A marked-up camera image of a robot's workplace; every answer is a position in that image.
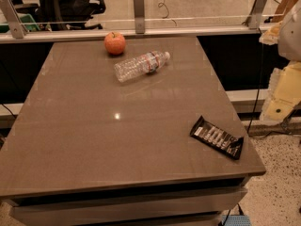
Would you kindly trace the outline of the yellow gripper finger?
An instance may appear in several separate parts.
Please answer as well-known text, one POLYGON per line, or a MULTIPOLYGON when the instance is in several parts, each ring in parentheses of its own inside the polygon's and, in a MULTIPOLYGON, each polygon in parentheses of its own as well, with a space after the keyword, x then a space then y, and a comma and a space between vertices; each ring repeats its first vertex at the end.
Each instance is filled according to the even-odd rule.
POLYGON ((277 44, 281 25, 282 22, 274 24, 271 28, 269 28, 260 36, 259 42, 266 45, 277 44))
POLYGON ((300 102, 301 63, 290 61, 283 69, 273 69, 260 120, 283 121, 300 102))

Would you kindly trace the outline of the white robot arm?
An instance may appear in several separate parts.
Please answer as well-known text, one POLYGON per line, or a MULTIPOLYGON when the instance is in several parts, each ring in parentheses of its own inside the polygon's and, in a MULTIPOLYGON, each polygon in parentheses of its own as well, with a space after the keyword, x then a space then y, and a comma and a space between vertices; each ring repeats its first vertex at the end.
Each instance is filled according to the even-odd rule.
POLYGON ((282 122, 301 102, 301 8, 295 4, 284 19, 260 36, 260 42, 277 45, 281 57, 289 60, 283 69, 274 68, 260 120, 282 122))

